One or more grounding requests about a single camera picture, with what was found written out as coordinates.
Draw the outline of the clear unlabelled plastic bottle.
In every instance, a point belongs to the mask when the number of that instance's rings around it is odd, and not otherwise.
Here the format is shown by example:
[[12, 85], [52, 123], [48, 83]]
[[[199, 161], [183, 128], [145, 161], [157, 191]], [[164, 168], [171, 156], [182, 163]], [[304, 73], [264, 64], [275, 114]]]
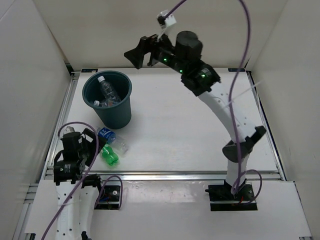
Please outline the clear unlabelled plastic bottle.
[[121, 98], [117, 94], [115, 88], [103, 76], [97, 78], [100, 84], [100, 90], [107, 101], [120, 103]]

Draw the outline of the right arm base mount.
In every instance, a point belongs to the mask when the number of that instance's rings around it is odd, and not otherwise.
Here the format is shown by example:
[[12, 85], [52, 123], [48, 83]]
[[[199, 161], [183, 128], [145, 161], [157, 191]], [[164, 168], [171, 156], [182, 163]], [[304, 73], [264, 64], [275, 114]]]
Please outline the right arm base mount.
[[236, 195], [224, 184], [209, 185], [205, 190], [209, 195], [210, 210], [212, 212], [257, 211], [254, 191], [251, 184], [245, 184]]

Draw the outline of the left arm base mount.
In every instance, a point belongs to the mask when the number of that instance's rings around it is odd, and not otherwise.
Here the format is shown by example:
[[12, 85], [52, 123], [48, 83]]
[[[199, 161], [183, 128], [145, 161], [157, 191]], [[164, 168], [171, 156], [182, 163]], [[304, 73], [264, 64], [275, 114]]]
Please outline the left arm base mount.
[[123, 202], [123, 182], [107, 183], [95, 204], [95, 210], [120, 210]]

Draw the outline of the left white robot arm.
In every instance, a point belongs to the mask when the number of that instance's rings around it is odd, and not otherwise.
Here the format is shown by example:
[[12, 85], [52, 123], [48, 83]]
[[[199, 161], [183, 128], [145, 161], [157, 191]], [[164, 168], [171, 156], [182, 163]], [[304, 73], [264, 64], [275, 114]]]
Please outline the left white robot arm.
[[77, 132], [70, 126], [65, 129], [61, 141], [63, 149], [53, 164], [59, 212], [55, 239], [89, 240], [95, 202], [105, 194], [100, 176], [86, 174], [99, 143], [91, 130]]

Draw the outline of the green soda bottle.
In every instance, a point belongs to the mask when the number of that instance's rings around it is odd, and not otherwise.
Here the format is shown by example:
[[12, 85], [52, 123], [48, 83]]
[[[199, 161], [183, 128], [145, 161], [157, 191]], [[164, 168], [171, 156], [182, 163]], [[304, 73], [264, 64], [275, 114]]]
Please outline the green soda bottle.
[[112, 147], [109, 144], [105, 144], [100, 151], [101, 157], [109, 166], [115, 166], [118, 164], [119, 157], [113, 151]]

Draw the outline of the clear labelled square bottle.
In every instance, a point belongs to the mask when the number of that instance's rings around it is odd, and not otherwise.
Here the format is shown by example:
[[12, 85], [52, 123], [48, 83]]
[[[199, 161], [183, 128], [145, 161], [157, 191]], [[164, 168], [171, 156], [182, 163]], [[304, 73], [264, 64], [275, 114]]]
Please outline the clear labelled square bottle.
[[113, 106], [116, 106], [118, 105], [119, 102], [117, 101], [114, 101], [114, 100], [110, 100], [110, 99], [104, 99], [102, 101], [99, 101], [99, 100], [95, 100], [93, 102], [93, 105], [96, 106], [96, 107], [102, 107], [102, 108], [107, 108], [107, 107], [113, 107]]

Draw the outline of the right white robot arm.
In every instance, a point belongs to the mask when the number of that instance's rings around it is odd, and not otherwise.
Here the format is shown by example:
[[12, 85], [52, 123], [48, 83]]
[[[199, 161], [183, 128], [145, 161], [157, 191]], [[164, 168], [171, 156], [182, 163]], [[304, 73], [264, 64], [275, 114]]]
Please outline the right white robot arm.
[[150, 54], [149, 67], [162, 63], [181, 75], [181, 82], [216, 115], [230, 135], [222, 152], [227, 158], [227, 176], [224, 193], [230, 200], [238, 199], [246, 182], [246, 167], [255, 144], [264, 136], [264, 126], [256, 126], [236, 110], [218, 73], [202, 61], [203, 43], [192, 31], [177, 34], [175, 44], [164, 34], [143, 36], [138, 45], [125, 52], [136, 69], [143, 66], [144, 57]]

